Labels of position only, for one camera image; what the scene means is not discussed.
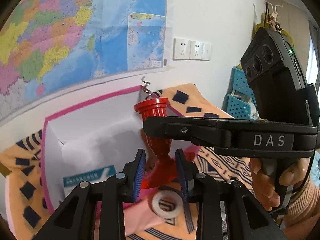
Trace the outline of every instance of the light switch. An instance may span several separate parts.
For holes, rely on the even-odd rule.
[[[202,59],[203,60],[211,60],[211,44],[210,43],[204,43],[203,44],[203,51],[202,51]]]
[[[189,59],[190,57],[190,41],[185,39],[174,39],[173,59]]]
[[[190,59],[202,59],[203,43],[199,41],[190,42]]]

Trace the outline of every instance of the blue plastic crate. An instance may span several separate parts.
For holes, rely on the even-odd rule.
[[[234,78],[233,78],[233,89],[239,91],[250,98],[252,98],[252,103],[257,106],[256,100],[254,98],[254,94],[251,88],[249,88],[247,78],[245,77],[244,71],[238,69],[236,67],[233,68],[234,70]]]
[[[236,119],[250,120],[251,107],[247,103],[228,94],[227,113]]]

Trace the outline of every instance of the map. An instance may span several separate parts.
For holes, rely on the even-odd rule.
[[[22,0],[0,31],[0,121],[57,91],[163,68],[167,0]]]

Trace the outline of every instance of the red object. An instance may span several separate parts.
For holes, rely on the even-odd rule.
[[[149,116],[167,116],[166,107],[168,103],[168,98],[153,98],[137,103],[134,110],[141,114],[144,121]],[[171,140],[147,136],[147,142],[158,160],[151,173],[144,177],[141,189],[159,187],[177,177],[175,161],[169,156]]]

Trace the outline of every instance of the screw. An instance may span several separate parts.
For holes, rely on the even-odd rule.
[[[233,183],[233,186],[235,186],[235,187],[241,187],[242,186],[242,183],[239,180],[234,180],[232,183]]]
[[[116,178],[117,179],[123,179],[125,177],[125,174],[123,173],[123,172],[118,172],[117,174],[116,174]]]
[[[187,127],[183,127],[183,128],[181,129],[181,132],[182,132],[182,133],[187,133],[187,131],[188,131],[188,128],[187,128]]]
[[[196,174],[196,177],[197,177],[198,179],[204,179],[205,173],[203,173],[203,172],[198,172],[198,173]]]
[[[83,182],[80,183],[80,187],[81,188],[85,188],[85,187],[88,187],[88,186],[89,186],[89,182],[87,182],[87,181],[83,181]]]

